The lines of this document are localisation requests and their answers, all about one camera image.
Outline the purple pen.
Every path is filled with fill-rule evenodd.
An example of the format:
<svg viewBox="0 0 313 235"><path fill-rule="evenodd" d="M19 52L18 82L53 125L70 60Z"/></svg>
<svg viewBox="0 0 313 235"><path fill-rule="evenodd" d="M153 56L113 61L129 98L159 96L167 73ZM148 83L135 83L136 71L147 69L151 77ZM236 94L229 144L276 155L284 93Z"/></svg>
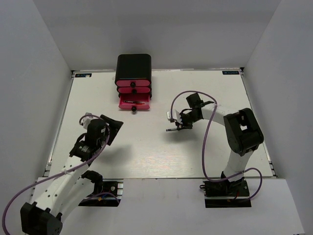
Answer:
<svg viewBox="0 0 313 235"><path fill-rule="evenodd" d="M177 131L176 128L169 128L169 129L166 129L166 132L171 132L171 131Z"/></svg>

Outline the pink drawer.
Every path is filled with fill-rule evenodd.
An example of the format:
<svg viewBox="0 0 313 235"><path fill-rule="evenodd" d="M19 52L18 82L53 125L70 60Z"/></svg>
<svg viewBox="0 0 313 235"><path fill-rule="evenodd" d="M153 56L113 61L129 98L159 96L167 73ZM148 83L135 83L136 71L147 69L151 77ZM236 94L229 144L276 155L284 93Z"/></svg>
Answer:
<svg viewBox="0 0 313 235"><path fill-rule="evenodd" d="M117 91L120 94L148 94L151 92L150 87L119 87Z"/></svg>
<svg viewBox="0 0 313 235"><path fill-rule="evenodd" d="M149 80L118 80L115 83L119 87L148 87L151 82Z"/></svg>
<svg viewBox="0 0 313 235"><path fill-rule="evenodd" d="M126 111L147 111L150 109L149 94L121 94L119 109Z"/></svg>

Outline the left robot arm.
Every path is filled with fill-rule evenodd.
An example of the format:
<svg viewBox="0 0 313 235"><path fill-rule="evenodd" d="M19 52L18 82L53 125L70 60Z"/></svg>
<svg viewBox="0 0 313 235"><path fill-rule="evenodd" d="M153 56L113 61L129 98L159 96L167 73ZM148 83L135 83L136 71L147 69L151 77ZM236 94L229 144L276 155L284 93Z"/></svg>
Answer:
<svg viewBox="0 0 313 235"><path fill-rule="evenodd" d="M22 231L27 235L60 234L65 219L82 202L102 197L120 202L114 193L104 191L103 176L89 167L112 144L123 122L86 113L79 124L85 132L77 138L61 171L48 177L51 183L46 190L20 210Z"/></svg>

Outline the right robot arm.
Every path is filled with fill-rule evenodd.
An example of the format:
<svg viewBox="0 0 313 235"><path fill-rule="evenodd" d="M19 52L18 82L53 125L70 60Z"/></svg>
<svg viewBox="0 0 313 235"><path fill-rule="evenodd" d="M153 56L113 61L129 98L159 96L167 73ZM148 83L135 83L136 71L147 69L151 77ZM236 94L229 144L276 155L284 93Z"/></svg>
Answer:
<svg viewBox="0 0 313 235"><path fill-rule="evenodd" d="M208 124L204 133L201 149L201 166L204 177L212 183L221 182L221 190L226 195L233 195L239 188L238 182L244 178L244 174L250 171L247 163L252 154L264 142L263 132L250 108L234 110L223 107L211 95L207 95L209 101L200 98L202 92L188 91L186 101L189 105L188 113L174 110L174 104L170 106L168 120L176 125L176 130L192 129L194 123L207 120ZM205 148L211 124L215 122L224 127L230 155L227 165L221 173L220 179L210 178L205 169Z"/></svg>

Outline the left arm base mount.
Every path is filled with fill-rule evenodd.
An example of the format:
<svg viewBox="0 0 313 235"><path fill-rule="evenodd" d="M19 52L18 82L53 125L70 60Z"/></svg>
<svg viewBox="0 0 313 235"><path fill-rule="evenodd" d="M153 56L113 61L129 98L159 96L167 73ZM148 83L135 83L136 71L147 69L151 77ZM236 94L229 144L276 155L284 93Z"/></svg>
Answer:
<svg viewBox="0 0 313 235"><path fill-rule="evenodd" d="M122 179L104 179L100 186L79 204L80 207L118 207L123 194Z"/></svg>

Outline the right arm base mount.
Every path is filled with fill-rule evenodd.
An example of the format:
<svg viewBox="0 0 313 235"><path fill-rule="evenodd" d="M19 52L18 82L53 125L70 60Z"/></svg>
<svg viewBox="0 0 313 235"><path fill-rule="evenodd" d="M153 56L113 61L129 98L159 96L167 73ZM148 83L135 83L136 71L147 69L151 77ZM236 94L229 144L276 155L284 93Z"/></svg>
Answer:
<svg viewBox="0 0 313 235"><path fill-rule="evenodd" d="M245 179L236 182L204 181L200 186L204 192L206 208L250 208L251 199Z"/></svg>

